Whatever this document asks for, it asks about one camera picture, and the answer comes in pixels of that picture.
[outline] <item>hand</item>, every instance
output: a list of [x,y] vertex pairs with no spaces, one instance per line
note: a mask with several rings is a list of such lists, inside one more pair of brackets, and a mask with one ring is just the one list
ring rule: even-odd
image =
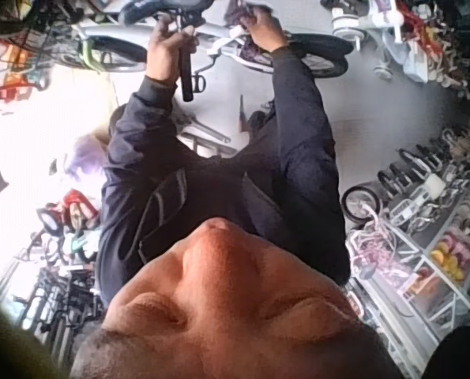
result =
[[146,75],[168,86],[173,86],[180,76],[180,48],[187,48],[191,54],[196,52],[194,28],[188,26],[181,32],[169,32],[168,27],[172,21],[169,15],[164,15],[159,20],[147,51]]
[[261,49],[273,53],[289,44],[278,21],[273,19],[270,13],[256,6],[254,7],[254,16],[242,17],[241,22]]

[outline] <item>bicycle seat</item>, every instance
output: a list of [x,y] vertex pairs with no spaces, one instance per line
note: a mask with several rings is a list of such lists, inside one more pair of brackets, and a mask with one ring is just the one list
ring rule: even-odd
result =
[[136,0],[122,8],[118,15],[118,22],[123,26],[128,26],[151,17],[157,12],[170,10],[201,13],[212,4],[213,0]]

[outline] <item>yellow item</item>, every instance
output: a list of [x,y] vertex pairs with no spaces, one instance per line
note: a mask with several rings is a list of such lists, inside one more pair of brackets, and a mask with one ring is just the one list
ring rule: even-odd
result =
[[459,261],[454,255],[447,257],[445,269],[450,273],[453,273],[459,269]]
[[458,270],[455,271],[455,273],[453,274],[453,278],[455,280],[457,280],[458,282],[461,282],[464,280],[464,272],[463,270],[461,270],[460,268]]
[[449,253],[449,245],[447,245],[445,242],[439,242],[437,246],[434,248],[435,250],[440,250],[444,254]]
[[444,262],[446,261],[446,256],[441,250],[433,250],[431,252],[431,259],[437,265],[443,266]]

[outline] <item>eye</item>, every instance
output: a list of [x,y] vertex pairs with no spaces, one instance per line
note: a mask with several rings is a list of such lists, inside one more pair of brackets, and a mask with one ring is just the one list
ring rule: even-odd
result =
[[138,295],[127,307],[137,317],[160,319],[174,325],[185,322],[178,307],[158,294]]
[[292,297],[278,298],[272,302],[271,305],[266,308],[263,312],[263,320],[271,320],[275,317],[279,317],[296,307],[308,306],[317,302],[316,296],[311,294],[298,295]]

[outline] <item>bicycle frame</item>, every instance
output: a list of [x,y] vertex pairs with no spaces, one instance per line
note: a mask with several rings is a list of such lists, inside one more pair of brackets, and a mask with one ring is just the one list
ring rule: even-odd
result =
[[[146,49],[149,44],[150,35],[152,34],[155,26],[156,21],[153,18],[147,19],[144,24],[137,24],[129,27],[121,27],[116,24],[98,25],[88,19],[74,25],[73,28],[82,39],[82,55],[85,63],[90,68],[102,72],[104,71],[102,65],[92,57],[92,44],[89,42],[92,37],[111,37],[121,41],[126,41],[127,43],[136,44]],[[234,59],[244,66],[259,69],[265,73],[271,73],[273,71],[272,67],[248,62],[240,58],[237,54],[237,49],[233,46],[229,46],[232,45],[234,41],[236,41],[240,46],[243,45],[244,41],[241,37],[246,33],[241,27],[229,29],[224,26],[207,22],[197,28],[196,31],[198,39],[200,40],[200,47],[203,47],[204,50],[206,50],[206,54],[214,59],[214,62],[204,68],[196,70],[195,73],[199,73],[205,71],[205,69],[213,67],[213,65],[215,65],[215,58],[218,58],[221,55]],[[205,39],[202,39],[202,36],[216,37],[217,40],[213,42],[211,46],[207,47]]]

